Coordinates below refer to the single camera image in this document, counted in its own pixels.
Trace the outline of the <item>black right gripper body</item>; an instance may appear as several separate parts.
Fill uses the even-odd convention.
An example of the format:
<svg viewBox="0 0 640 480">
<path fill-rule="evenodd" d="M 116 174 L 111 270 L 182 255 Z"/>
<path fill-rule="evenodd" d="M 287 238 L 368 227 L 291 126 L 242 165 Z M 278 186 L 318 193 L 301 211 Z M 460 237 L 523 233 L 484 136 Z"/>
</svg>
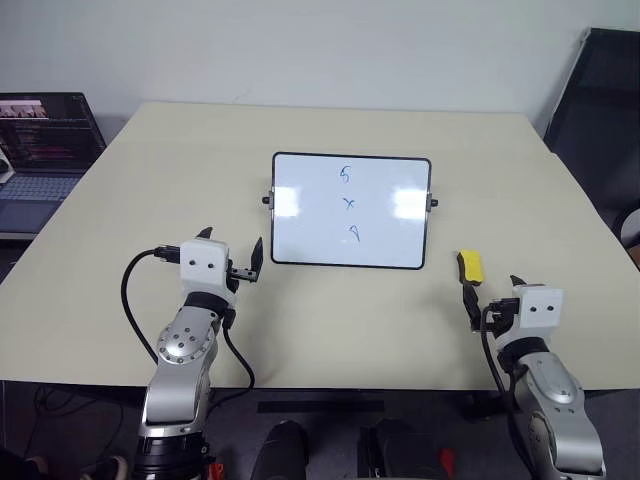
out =
<svg viewBox="0 0 640 480">
<path fill-rule="evenodd" d="M 520 301 L 517 298 L 502 298 L 491 302 L 481 313 L 481 331 L 503 335 L 513 327 L 519 310 Z"/>
</svg>

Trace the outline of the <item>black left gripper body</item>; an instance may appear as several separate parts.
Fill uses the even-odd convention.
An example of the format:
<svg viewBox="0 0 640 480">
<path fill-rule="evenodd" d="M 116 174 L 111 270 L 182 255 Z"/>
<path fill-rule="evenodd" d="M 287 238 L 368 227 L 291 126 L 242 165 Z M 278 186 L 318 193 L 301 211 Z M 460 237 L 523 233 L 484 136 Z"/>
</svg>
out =
<svg viewBox="0 0 640 480">
<path fill-rule="evenodd" d="M 233 261 L 229 259 L 226 273 L 227 288 L 232 293 L 236 293 L 241 280 L 255 283 L 258 280 L 258 264 L 253 262 L 249 268 L 236 268 Z"/>
</svg>

